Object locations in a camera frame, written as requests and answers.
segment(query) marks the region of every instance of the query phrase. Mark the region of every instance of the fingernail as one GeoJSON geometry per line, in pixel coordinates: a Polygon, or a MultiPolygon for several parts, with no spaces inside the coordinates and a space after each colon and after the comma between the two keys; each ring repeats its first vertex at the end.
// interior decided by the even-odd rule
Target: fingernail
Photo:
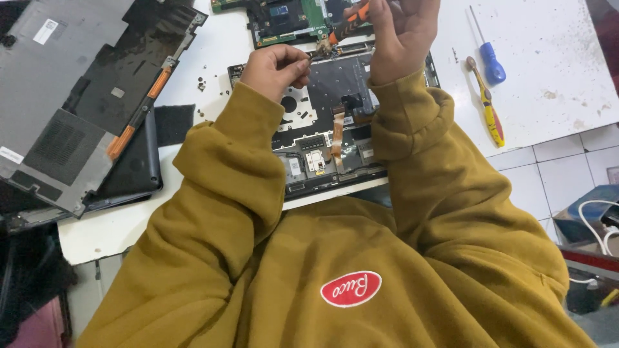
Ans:
{"type": "Polygon", "coordinates": [[[300,61],[299,63],[297,63],[297,68],[299,68],[299,70],[305,70],[308,67],[308,60],[304,59],[302,61],[300,61]]]}

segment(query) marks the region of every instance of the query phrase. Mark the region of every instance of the yellow screwdriver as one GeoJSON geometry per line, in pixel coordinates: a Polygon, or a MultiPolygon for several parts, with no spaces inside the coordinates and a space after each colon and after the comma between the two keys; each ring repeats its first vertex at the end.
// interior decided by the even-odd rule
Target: yellow screwdriver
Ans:
{"type": "Polygon", "coordinates": [[[490,91],[483,83],[482,76],[477,70],[477,62],[474,60],[474,58],[467,57],[466,63],[469,67],[469,70],[473,70],[473,72],[475,73],[475,78],[477,78],[477,83],[479,84],[480,93],[482,95],[483,110],[486,115],[486,124],[488,125],[488,130],[490,131],[492,138],[495,140],[496,145],[498,147],[503,147],[505,146],[503,127],[501,126],[499,116],[497,116],[496,114],[495,107],[492,106],[492,94],[490,94],[490,91]]]}

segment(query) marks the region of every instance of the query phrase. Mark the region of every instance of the dirty white table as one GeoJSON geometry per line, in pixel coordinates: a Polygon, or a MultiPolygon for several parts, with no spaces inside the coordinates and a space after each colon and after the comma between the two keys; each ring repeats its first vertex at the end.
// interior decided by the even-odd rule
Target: dirty white table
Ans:
{"type": "MultiPolygon", "coordinates": [[[[491,89],[502,120],[506,146],[495,147],[483,120],[475,78],[463,60],[474,55],[482,62],[482,44],[469,12],[469,3],[443,0],[439,32],[432,46],[441,86],[456,102],[456,121],[489,157],[619,121],[619,99],[584,0],[475,0],[472,3],[493,43],[508,78],[491,89]]],[[[208,0],[196,9],[212,14],[208,0]]],[[[196,104],[194,123],[214,120],[231,90],[227,67],[247,62],[253,50],[243,11],[211,15],[199,28],[188,51],[157,100],[157,105],[196,104]],[[201,92],[197,79],[206,89],[201,92]]],[[[368,37],[351,38],[353,43],[368,37]]],[[[310,51],[312,45],[301,45],[310,51]]],[[[82,220],[59,223],[63,253],[71,264],[122,253],[144,231],[150,214],[178,189],[182,176],[171,165],[179,146],[160,149],[165,187],[153,199],[130,206],[86,214],[82,220]]],[[[385,178],[336,189],[284,204],[284,209],[385,184],[385,178]]]]}

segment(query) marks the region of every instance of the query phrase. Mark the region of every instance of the red oval logo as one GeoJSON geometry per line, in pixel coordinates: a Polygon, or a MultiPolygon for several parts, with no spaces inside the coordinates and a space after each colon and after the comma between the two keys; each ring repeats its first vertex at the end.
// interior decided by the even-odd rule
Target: red oval logo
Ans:
{"type": "Polygon", "coordinates": [[[372,271],[344,274],[320,288],[322,298],[336,307],[354,307],[369,301],[381,288],[383,278],[372,271]]]}

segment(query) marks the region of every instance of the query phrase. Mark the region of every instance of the blue screwdriver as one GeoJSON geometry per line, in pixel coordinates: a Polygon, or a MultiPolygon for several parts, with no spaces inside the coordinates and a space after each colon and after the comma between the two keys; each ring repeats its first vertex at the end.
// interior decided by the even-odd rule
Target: blue screwdriver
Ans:
{"type": "Polygon", "coordinates": [[[486,80],[488,80],[488,83],[491,85],[498,85],[507,79],[505,69],[503,69],[501,63],[496,60],[495,49],[492,48],[492,44],[483,39],[482,29],[479,27],[479,22],[477,22],[475,11],[473,11],[473,6],[469,7],[470,13],[473,14],[473,19],[477,25],[477,30],[479,30],[479,35],[482,37],[482,41],[484,42],[484,44],[479,48],[479,53],[482,54],[483,62],[486,65],[486,80]]]}

